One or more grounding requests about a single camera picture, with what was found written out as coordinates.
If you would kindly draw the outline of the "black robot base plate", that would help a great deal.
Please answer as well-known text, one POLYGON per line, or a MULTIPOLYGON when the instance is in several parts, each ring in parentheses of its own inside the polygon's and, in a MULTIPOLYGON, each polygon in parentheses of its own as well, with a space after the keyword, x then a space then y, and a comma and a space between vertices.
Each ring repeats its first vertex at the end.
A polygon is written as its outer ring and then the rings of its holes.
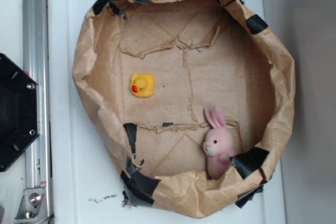
POLYGON ((1 172, 39 136, 38 84, 1 54, 1 172))

